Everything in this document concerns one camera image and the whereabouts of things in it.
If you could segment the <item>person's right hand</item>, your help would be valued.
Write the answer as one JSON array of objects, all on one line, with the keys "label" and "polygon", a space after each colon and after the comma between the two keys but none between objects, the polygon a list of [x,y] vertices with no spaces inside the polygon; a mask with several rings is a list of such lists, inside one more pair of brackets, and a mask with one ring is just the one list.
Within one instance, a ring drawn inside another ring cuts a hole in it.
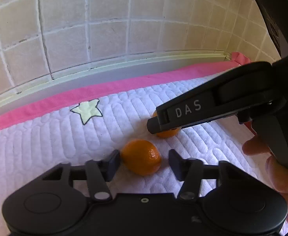
[{"label": "person's right hand", "polygon": [[[246,141],[242,150],[243,153],[249,156],[271,152],[269,147],[257,135]],[[274,155],[271,155],[265,163],[265,170],[273,188],[284,197],[288,204],[288,169],[279,164]]]}]

